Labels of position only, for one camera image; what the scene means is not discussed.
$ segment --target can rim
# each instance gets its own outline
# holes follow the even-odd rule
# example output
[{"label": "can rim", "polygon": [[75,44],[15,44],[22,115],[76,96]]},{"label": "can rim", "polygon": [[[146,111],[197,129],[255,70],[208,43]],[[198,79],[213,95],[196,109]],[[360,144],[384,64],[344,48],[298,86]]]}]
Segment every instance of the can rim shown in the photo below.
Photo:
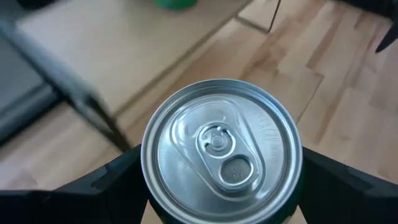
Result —
[{"label": "can rim", "polygon": [[[203,219],[199,219],[197,217],[193,217],[187,213],[183,213],[180,211],[180,207],[177,207],[174,203],[173,200],[170,199],[170,196],[168,195],[167,190],[164,188],[161,188],[162,183],[158,183],[154,181],[154,176],[155,176],[155,170],[156,167],[154,166],[155,164],[152,161],[152,156],[153,155],[147,155],[146,154],[146,149],[148,146],[153,147],[155,140],[154,136],[150,136],[152,134],[152,129],[154,128],[154,125],[156,121],[163,120],[163,118],[160,118],[159,115],[162,114],[164,109],[168,108],[170,105],[173,104],[173,102],[170,100],[172,98],[175,98],[178,95],[181,95],[182,92],[186,91],[188,88],[192,88],[194,85],[201,85],[206,82],[213,82],[213,81],[218,81],[218,82],[237,82],[243,85],[248,85],[250,88],[254,88],[256,92],[259,94],[260,97],[265,98],[269,100],[273,106],[277,109],[277,112],[281,115],[281,121],[283,122],[283,126],[285,127],[285,130],[288,132],[286,135],[289,139],[289,147],[295,151],[295,167],[294,171],[291,172],[290,175],[292,175],[292,179],[289,181],[289,184],[285,185],[284,188],[287,188],[286,192],[284,193],[284,198],[279,201],[277,205],[274,206],[273,210],[271,212],[267,213],[265,218],[269,218],[273,216],[277,211],[279,211],[286,203],[286,201],[292,196],[294,189],[297,186],[297,183],[300,178],[300,173],[302,170],[302,161],[303,161],[303,154],[302,154],[302,143],[300,140],[299,132],[296,127],[296,124],[294,120],[292,119],[291,115],[289,112],[286,110],[286,108],[282,105],[281,102],[279,102],[275,97],[273,97],[271,94],[266,92],[264,89],[253,85],[248,82],[244,82],[241,80],[233,80],[233,79],[226,79],[226,78],[220,78],[220,79],[212,79],[212,80],[203,80],[200,82],[193,83],[191,85],[188,85],[184,88],[182,88],[179,91],[176,91],[173,95],[168,97],[156,110],[156,112],[152,115],[150,121],[148,122],[148,125],[146,127],[144,137],[142,139],[142,151],[141,151],[141,167],[142,167],[142,172],[144,174],[144,178],[147,182],[148,189],[150,190],[151,194],[157,201],[157,203],[171,216],[176,218],[177,220],[181,222],[190,222],[190,223],[208,223]],[[244,221],[248,223],[256,223],[259,220],[264,220],[264,214],[261,212],[255,213],[253,216],[246,218]]]}]

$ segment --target black plastic mount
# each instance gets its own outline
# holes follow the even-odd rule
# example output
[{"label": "black plastic mount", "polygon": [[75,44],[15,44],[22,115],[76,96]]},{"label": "black plastic mount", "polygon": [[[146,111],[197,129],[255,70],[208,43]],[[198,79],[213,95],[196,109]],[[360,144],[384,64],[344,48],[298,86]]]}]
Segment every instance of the black plastic mount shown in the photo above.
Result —
[{"label": "black plastic mount", "polygon": [[[0,191],[0,223],[140,223],[150,198],[140,149],[54,191]],[[299,206],[308,224],[398,223],[398,185],[309,149],[303,153]]]}]

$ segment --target silver can top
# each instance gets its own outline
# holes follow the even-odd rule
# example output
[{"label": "silver can top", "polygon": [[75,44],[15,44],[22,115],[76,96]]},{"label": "silver can top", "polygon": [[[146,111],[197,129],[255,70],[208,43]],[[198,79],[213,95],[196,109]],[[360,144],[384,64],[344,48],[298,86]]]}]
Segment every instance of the silver can top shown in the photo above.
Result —
[{"label": "silver can top", "polygon": [[290,197],[302,168],[287,110],[237,80],[176,92],[151,118],[141,150],[152,195],[185,223],[263,222]]}]

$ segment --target black metal bar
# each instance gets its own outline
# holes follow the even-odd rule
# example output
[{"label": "black metal bar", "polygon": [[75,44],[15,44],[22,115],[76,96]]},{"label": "black metal bar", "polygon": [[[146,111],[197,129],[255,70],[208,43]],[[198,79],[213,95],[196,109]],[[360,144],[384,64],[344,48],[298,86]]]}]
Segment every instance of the black metal bar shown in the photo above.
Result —
[{"label": "black metal bar", "polygon": [[277,15],[278,11],[279,11],[280,2],[281,2],[281,0],[278,0],[278,3],[276,5],[275,11],[274,11],[274,15],[272,16],[272,20],[271,20],[271,24],[270,24],[269,28],[265,28],[265,27],[255,23],[255,22],[250,21],[249,19],[245,19],[245,18],[243,18],[243,17],[241,17],[239,15],[235,16],[235,19],[238,22],[242,23],[243,25],[252,27],[253,29],[256,29],[259,32],[262,32],[263,34],[269,34],[269,32],[271,31],[272,27],[274,26],[275,18],[276,18],[276,15]]},{"label": "black metal bar", "polygon": [[122,152],[130,143],[115,119],[101,106],[99,96],[78,75],[10,24],[0,26],[5,39],[65,101]]},{"label": "black metal bar", "polygon": [[281,1],[281,0],[278,0],[278,3],[277,3],[277,5],[276,5],[276,9],[275,9],[274,15],[272,16],[272,20],[271,20],[271,24],[270,24],[270,26],[269,26],[268,32],[271,31],[272,26],[274,25],[275,18],[276,18],[276,14],[278,13],[279,6],[280,6],[280,1]]}]

